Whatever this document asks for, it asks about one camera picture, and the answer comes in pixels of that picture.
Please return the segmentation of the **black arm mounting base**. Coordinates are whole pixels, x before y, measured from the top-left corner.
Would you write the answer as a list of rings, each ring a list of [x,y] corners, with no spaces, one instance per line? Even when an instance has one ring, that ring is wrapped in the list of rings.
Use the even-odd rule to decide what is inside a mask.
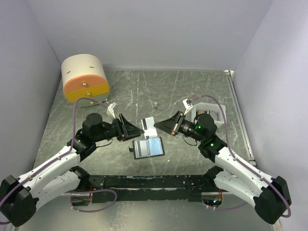
[[[203,202],[212,200],[219,189],[205,175],[124,176],[91,175],[83,189],[69,190],[74,194],[91,192],[93,203],[117,201],[171,201]]]

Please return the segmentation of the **white magnetic stripe card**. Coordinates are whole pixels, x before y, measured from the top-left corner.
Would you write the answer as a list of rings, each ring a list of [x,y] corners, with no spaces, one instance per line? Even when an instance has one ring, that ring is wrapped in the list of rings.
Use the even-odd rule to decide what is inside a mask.
[[[141,120],[142,129],[146,139],[157,137],[157,130],[154,127],[154,118],[148,117]]]

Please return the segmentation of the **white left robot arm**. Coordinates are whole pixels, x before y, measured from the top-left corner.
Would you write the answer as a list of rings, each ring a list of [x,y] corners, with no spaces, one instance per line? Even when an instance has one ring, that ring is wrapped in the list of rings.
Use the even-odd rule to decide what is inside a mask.
[[[72,139],[57,154],[35,169],[15,178],[7,176],[0,185],[0,212],[7,224],[25,224],[35,212],[68,191],[84,192],[90,186],[90,176],[79,163],[96,149],[96,143],[116,138],[127,141],[144,131],[128,122],[122,114],[111,123],[98,113],[89,114],[82,128],[73,132]]]

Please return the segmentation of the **black leather card holder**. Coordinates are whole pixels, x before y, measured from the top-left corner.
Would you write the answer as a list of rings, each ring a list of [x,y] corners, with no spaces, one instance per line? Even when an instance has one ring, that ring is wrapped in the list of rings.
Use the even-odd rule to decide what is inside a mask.
[[[148,148],[150,152],[150,156],[148,158],[165,155],[163,140],[161,137],[148,138],[146,140],[148,141]],[[130,153],[134,154],[133,142],[132,142],[132,147],[129,147],[128,149]]]

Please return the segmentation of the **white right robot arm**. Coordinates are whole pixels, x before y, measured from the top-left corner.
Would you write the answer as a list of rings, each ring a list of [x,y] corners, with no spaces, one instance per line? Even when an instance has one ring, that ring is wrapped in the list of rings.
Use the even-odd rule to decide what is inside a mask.
[[[171,118],[156,122],[154,127],[172,136],[181,133],[200,143],[202,156],[216,164],[214,175],[204,180],[207,190],[213,192],[219,188],[234,194],[269,224],[290,217],[292,201],[286,180],[262,172],[237,155],[216,135],[217,126],[210,115],[201,114],[196,122],[191,122],[178,111]]]

